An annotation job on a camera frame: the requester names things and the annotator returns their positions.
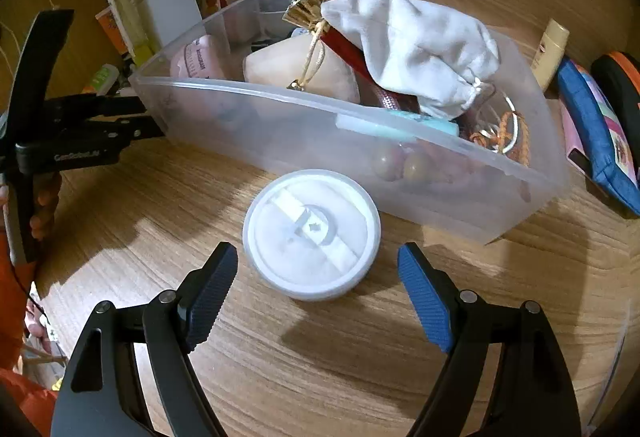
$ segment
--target pink soap bar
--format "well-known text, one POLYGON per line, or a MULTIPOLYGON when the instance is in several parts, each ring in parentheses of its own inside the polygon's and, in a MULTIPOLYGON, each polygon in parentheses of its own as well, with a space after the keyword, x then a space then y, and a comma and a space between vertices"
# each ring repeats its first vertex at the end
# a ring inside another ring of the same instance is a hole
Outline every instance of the pink soap bar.
POLYGON ((174 78, 228 79, 220 64, 215 40, 210 34, 180 49, 171 59, 170 73, 174 78))

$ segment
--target clear plastic bin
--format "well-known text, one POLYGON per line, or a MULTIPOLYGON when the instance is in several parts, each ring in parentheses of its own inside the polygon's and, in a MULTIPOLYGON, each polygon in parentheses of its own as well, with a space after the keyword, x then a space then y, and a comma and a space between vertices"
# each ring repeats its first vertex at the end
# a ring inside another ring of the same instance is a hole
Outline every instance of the clear plastic bin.
MULTIPOLYGON (((305 168, 348 175, 384 212, 419 224, 489 242, 567 186, 564 153, 545 98, 516 45, 494 32, 502 64, 496 86, 513 101, 530 132, 530 166, 462 138, 383 109, 242 81, 251 43, 282 38, 293 26, 282 20, 290 0, 239 0, 194 26, 150 59, 130 79, 165 134, 243 160, 276 174, 305 168), (237 81, 171 78, 169 61, 201 35, 218 41, 227 73, 237 81), (404 151, 428 155, 422 182, 386 181, 374 167, 398 141, 379 129, 370 136, 345 128, 363 120, 413 137, 404 151)), ((504 106, 496 102, 495 106, 504 106)))

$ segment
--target white lid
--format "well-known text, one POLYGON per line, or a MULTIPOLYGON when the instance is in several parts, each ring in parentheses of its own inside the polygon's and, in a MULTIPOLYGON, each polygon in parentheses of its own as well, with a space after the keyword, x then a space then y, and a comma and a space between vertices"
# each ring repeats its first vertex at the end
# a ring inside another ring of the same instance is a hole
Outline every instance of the white lid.
POLYGON ((275 289, 300 300, 328 299, 369 271, 380 245, 380 216, 356 181, 328 170, 300 170, 254 199, 242 243, 275 289))

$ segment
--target wooden table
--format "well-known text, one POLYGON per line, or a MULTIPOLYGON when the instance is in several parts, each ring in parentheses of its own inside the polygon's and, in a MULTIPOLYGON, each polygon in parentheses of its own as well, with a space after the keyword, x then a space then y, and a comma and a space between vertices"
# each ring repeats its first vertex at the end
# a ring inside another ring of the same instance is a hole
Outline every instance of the wooden table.
MULTIPOLYGON (((77 10, 50 87, 59 95, 77 92, 114 55, 93 18, 104 0, 54 1, 77 10)), ((572 32, 569 54, 587 65, 625 47, 637 7, 635 0, 434 1, 509 34, 527 57, 553 16, 572 32)), ((23 39, 45 2, 4 0, 0 14, 23 39)), ((2 46, 10 47, 7 38, 2 46)), ((177 287, 217 243, 228 240, 239 250, 238 277, 209 340, 192 360, 229 434, 405 435, 444 362, 427 343, 398 282, 398 246, 415 240, 460 288, 493 303, 518 306, 532 298, 543 305, 585 423, 627 322, 621 367, 637 367, 640 228, 577 174, 567 197, 486 246, 383 214, 382 244, 369 275, 353 292, 327 303, 297 302, 274 292, 242 252, 244 214, 272 178, 167 140, 140 141, 115 166, 66 172, 56 232, 37 280, 62 346, 72 350, 97 302, 146 303, 162 289, 177 287)), ((169 433, 145 350, 139 350, 152 418, 169 433)), ((492 348, 468 431, 481 422, 497 356, 492 348)), ((614 382, 606 404, 623 387, 624 380, 614 382)))

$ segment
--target orange sleeve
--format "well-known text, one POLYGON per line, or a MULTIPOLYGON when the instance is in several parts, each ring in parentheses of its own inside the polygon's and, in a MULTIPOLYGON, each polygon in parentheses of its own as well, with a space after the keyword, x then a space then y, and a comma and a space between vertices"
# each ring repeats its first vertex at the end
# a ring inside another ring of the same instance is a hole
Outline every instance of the orange sleeve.
POLYGON ((42 388, 15 372, 0 369, 0 383, 14 398, 25 417, 43 437, 51 433, 53 409, 57 393, 42 388))
MULTIPOLYGON (((15 272, 25 291, 30 290, 35 263, 19 265, 15 272)), ((9 245, 4 229, 0 229, 0 369, 13 369, 22 348, 22 327, 27 296, 12 271, 9 245)))

